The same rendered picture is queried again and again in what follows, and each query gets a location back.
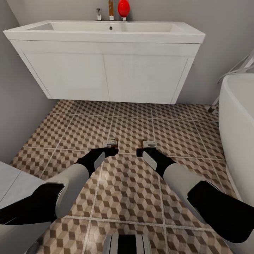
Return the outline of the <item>robot trunk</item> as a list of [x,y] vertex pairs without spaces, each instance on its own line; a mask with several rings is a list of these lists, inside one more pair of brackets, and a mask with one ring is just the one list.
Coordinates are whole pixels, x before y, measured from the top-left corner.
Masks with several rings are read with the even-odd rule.
[[147,235],[107,235],[102,254],[152,254]]

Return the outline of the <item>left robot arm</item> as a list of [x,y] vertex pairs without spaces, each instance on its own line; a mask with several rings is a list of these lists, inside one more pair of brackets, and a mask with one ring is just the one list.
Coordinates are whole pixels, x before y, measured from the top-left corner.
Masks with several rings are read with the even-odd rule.
[[119,149],[103,141],[84,157],[38,186],[31,196],[0,209],[0,254],[24,254],[58,218],[65,217],[92,173]]

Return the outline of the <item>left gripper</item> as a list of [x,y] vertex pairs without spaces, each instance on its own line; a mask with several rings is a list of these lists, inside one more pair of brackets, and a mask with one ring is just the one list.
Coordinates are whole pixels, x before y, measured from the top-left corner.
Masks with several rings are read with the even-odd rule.
[[119,149],[115,149],[114,147],[105,147],[107,151],[107,156],[115,156],[115,154],[118,154]]

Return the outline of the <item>mousetrap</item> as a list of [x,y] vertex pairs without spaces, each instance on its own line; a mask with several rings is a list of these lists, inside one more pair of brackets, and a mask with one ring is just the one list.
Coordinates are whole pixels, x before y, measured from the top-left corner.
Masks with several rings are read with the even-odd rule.
[[147,141],[147,139],[140,140],[141,148],[143,148],[143,141]]
[[114,147],[115,149],[118,149],[118,139],[112,139],[117,141],[117,145],[111,145],[110,147]]

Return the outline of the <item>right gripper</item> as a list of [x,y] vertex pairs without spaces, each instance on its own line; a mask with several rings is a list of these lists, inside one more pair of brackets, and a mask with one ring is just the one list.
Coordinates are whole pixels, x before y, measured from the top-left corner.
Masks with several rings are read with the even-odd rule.
[[146,148],[143,148],[143,149],[136,149],[136,156],[137,157],[143,157],[143,151],[145,150]]

